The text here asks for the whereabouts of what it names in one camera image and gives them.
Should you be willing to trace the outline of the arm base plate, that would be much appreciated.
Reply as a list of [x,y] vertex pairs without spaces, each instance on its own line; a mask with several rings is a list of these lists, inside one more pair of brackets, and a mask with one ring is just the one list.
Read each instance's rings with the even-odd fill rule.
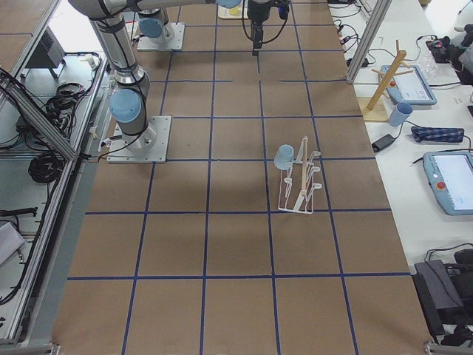
[[141,37],[138,51],[181,51],[183,47],[184,23],[163,24],[154,18],[142,18],[139,20],[139,29]]
[[115,135],[121,138],[113,140],[106,156],[108,163],[165,163],[171,131],[171,116],[151,116],[148,127],[135,141],[135,138],[123,135],[115,124]]

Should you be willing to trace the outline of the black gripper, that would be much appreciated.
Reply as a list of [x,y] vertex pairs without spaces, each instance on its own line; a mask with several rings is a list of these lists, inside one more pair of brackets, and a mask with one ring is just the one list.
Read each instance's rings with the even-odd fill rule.
[[272,7],[278,9],[279,18],[284,22],[278,33],[270,39],[270,41],[276,40],[287,24],[290,12],[290,1],[275,0],[248,2],[247,15],[248,19],[251,21],[251,34],[247,36],[247,38],[252,41],[252,56],[258,56],[259,51],[262,49],[264,40],[263,23],[269,19],[270,9]]

